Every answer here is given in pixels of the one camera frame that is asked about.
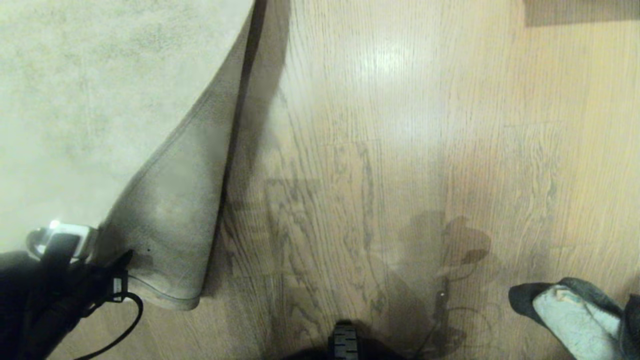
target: wood grain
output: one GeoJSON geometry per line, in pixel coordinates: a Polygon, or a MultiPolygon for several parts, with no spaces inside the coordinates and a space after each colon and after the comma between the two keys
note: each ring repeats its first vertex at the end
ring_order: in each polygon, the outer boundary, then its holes
{"type": "MultiPolygon", "coordinates": [[[[447,283],[451,336],[432,353],[568,359],[510,286],[640,290],[637,21],[530,26],[510,0],[267,13],[206,297],[150,306],[105,359],[276,359],[341,318],[410,353],[447,283]]],[[[54,358],[132,317],[101,309],[54,358]]]]}

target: wooden floor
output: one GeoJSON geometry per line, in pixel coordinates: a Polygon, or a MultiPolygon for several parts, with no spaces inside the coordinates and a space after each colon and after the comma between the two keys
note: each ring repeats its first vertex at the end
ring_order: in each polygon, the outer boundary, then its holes
{"type": "Polygon", "coordinates": [[[349,318],[399,352],[444,322],[446,359],[568,359],[507,291],[640,291],[640,16],[565,3],[270,2],[205,297],[102,358],[276,359],[349,318]]]}

